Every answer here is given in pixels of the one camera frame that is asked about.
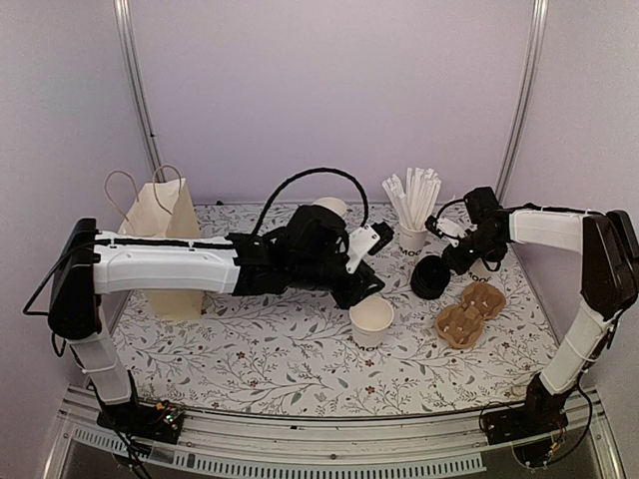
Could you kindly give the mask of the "white paper cup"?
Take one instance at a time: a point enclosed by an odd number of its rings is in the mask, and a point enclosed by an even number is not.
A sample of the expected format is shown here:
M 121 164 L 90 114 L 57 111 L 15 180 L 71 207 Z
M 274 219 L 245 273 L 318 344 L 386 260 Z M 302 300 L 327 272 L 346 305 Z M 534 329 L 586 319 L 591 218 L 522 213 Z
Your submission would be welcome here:
M 361 350 L 375 350 L 393 323 L 394 309 L 386 299 L 372 295 L 351 307 L 348 316 L 355 345 Z
M 481 259 L 478 259 L 468 270 L 466 276 L 477 282 L 490 282 L 495 275 L 494 271 L 490 271 Z

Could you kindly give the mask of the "stack of black lids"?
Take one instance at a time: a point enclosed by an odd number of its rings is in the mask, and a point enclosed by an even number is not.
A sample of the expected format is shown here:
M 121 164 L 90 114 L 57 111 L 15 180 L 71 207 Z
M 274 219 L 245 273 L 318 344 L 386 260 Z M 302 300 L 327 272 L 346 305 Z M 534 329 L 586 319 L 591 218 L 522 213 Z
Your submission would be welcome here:
M 410 278 L 410 288 L 422 299 L 438 299 L 443 295 L 450 279 L 451 272 L 444 259 L 430 254 L 416 264 Z

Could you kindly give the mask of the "stack of white paper cups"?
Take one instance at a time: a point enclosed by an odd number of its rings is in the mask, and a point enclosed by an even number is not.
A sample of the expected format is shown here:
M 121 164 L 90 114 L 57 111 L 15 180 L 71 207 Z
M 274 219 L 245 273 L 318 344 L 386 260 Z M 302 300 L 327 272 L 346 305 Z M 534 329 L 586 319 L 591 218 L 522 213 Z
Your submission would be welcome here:
M 342 219 L 345 217 L 347 211 L 347 204 L 343 200 L 333 197 L 317 199 L 313 202 L 313 205 L 330 210 Z

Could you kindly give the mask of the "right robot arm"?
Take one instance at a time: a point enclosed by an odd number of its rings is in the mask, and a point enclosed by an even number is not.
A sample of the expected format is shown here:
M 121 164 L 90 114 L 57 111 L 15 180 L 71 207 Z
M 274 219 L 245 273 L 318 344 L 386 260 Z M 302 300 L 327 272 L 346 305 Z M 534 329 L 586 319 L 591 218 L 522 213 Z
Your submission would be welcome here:
M 514 247 L 559 343 L 530 380 L 516 426 L 536 435 L 609 346 L 621 317 L 638 299 L 638 238 L 629 213 L 527 203 L 506 207 L 490 187 L 462 198 L 461 227 L 438 211 L 431 222 L 448 239 L 443 258 L 462 274 L 479 261 L 498 265 Z

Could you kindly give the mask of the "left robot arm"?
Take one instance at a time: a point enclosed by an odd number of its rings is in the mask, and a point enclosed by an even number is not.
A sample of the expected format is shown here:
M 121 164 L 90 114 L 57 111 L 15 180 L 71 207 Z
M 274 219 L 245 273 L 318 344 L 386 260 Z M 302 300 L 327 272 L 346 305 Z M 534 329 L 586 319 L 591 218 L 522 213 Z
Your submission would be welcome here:
M 76 222 L 71 235 L 23 308 L 44 288 L 42 315 L 54 337 L 65 340 L 93 382 L 99 401 L 128 433 L 148 425 L 125 368 L 100 318 L 101 297 L 126 290 L 201 290 L 233 296 L 281 294 L 288 288 L 324 290 L 348 309 L 381 291 L 383 281 L 365 263 L 393 238 L 386 223 L 363 220 L 348 231 L 344 220 L 315 205 L 298 207 L 289 222 L 266 234 L 260 215 L 247 234 L 211 239 L 159 239 L 98 229 L 95 219 Z

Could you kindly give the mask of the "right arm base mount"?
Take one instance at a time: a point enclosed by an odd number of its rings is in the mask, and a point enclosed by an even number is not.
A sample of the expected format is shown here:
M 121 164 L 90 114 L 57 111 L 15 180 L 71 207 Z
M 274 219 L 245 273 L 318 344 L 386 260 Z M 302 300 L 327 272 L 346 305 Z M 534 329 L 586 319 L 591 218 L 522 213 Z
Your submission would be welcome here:
M 564 406 L 571 392 L 551 395 L 545 391 L 528 392 L 524 403 L 518 407 L 508 406 L 506 409 L 493 412 L 481 412 L 479 427 L 485 433 L 490 445 L 530 439 L 552 431 L 563 434 L 568 425 Z M 559 448 L 559 439 L 532 441 L 514 448 L 517 461 L 529 468 L 540 468 L 550 465 Z

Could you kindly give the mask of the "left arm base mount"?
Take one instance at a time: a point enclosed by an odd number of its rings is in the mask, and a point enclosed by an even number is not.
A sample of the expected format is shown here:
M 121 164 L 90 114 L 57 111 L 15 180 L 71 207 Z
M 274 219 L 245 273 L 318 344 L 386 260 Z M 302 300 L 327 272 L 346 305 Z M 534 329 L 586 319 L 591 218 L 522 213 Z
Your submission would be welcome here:
M 99 402 L 97 424 L 122 435 L 177 444 L 184 423 L 184 409 L 167 400 L 154 405 L 128 402 L 107 405 Z

